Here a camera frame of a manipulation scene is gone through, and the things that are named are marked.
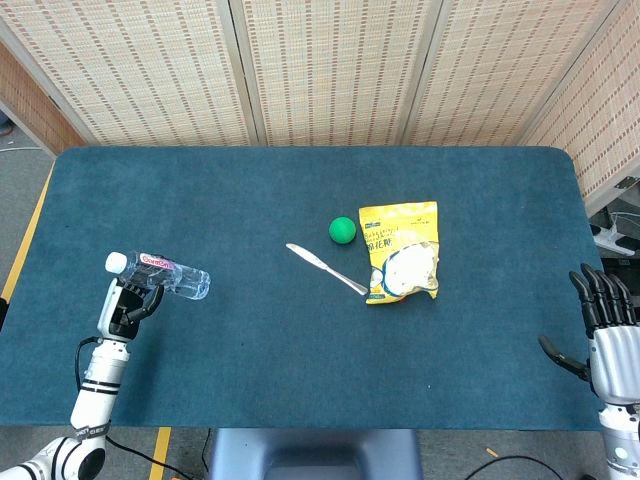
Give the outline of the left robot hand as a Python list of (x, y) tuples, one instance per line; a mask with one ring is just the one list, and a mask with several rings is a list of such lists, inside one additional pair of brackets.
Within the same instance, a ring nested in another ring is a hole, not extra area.
[(136, 338), (139, 324), (158, 308), (164, 287), (153, 290), (115, 278), (111, 281), (98, 320), (104, 339), (129, 342)]

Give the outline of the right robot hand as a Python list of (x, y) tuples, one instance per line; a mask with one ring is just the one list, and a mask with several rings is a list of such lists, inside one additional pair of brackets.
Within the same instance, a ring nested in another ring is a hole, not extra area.
[(539, 345), (557, 366), (590, 384), (605, 404), (639, 403), (639, 318), (622, 280), (583, 263), (569, 279), (580, 302), (589, 358), (580, 362), (541, 335)]

